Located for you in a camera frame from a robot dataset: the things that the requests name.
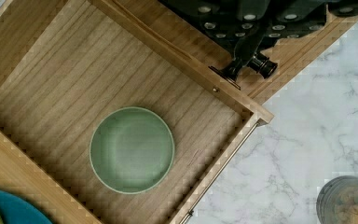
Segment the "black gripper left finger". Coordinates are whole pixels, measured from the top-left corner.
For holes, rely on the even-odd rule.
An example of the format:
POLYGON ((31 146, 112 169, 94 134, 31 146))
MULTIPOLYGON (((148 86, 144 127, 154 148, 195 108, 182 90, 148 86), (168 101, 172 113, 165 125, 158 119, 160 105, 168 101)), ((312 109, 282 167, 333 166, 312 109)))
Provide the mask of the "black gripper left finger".
POLYGON ((210 69, 236 89, 241 90, 241 86, 237 83, 237 78, 242 67, 242 59, 234 58, 231 63, 223 69, 217 69, 214 66, 210 66, 210 69))

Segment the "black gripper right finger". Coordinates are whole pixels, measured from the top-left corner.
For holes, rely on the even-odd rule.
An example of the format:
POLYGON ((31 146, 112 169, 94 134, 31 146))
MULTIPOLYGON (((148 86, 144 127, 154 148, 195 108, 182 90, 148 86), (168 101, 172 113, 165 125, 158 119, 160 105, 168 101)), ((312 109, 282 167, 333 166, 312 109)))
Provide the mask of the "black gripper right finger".
POLYGON ((263 78, 271 77, 276 71, 278 64, 272 62, 269 57, 262 53, 255 54, 250 62, 247 64, 248 67, 252 68, 257 74, 260 74, 263 78))

